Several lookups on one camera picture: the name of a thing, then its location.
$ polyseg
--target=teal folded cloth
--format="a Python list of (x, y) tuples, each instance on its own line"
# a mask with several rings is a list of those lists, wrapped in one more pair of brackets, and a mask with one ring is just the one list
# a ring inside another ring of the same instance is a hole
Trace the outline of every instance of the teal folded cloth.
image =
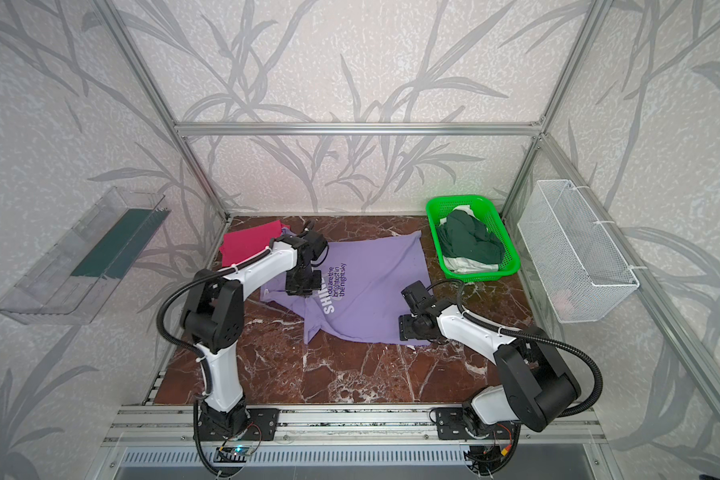
[(465, 257), (481, 264), (500, 264), (504, 244), (485, 224), (463, 210), (454, 210), (444, 224), (436, 227), (445, 257)]

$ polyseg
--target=purple t-shirt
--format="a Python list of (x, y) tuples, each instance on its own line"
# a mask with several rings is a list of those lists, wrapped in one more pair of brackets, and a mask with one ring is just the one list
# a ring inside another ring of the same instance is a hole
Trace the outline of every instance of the purple t-shirt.
[(278, 302), (304, 318), (304, 343), (319, 330), (344, 340), (399, 345), (429, 345), (426, 340), (401, 341), (400, 315), (410, 313), (402, 290), (421, 280), (429, 285), (422, 232), (358, 242), (329, 242), (322, 289), (310, 297), (285, 293), (286, 274), (261, 288), (262, 302)]

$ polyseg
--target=transparent acrylic tray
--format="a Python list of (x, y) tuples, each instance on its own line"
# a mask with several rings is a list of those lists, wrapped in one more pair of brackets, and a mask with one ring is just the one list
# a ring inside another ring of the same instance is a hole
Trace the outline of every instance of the transparent acrylic tray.
[(93, 321), (168, 216), (164, 197), (110, 188), (0, 299), (0, 313), (25, 324)]

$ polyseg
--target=white cloth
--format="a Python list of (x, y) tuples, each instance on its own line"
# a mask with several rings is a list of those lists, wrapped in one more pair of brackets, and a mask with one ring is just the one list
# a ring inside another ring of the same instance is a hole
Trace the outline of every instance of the white cloth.
[[(465, 211), (469, 216), (477, 218), (476, 216), (474, 216), (474, 212), (469, 207), (469, 205), (459, 205), (455, 207), (454, 210)], [(445, 224), (447, 220), (447, 218), (441, 218), (440, 225)], [(485, 272), (499, 271), (499, 265), (481, 264), (476, 260), (472, 260), (471, 258), (466, 258), (464, 256), (459, 256), (456, 258), (448, 258), (447, 256), (444, 256), (443, 263), (445, 264), (445, 267), (454, 274), (483, 274)]]

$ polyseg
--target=wallpaper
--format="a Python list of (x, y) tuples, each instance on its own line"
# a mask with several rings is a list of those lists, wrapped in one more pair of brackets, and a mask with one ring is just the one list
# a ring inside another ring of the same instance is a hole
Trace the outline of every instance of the wallpaper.
[(552, 131), (720, 365), (720, 1), (612, 9)]
[(427, 200), (450, 194), (480, 194), (500, 209), (530, 142), (367, 135), (191, 140), (227, 209), (243, 214), (423, 214)]
[(0, 0), (0, 296), (113, 185), (164, 193), (172, 211), (91, 324), (0, 314), (0, 480), (85, 475), (167, 348), (156, 304), (223, 223), (108, 34), (86, 28), (91, 9)]
[(590, 0), (116, 4), (177, 120), (530, 121)]
[[(535, 182), (557, 178), (554, 166), (538, 155), (506, 220), (527, 293), (540, 309), (535, 318), (553, 338), (585, 351), (602, 371), (604, 390), (594, 409), (625, 479), (694, 479), (702, 473), (720, 478), (720, 422), (635, 293), (597, 322), (557, 322), (517, 228)], [(563, 356), (583, 396), (589, 395), (591, 372)]]

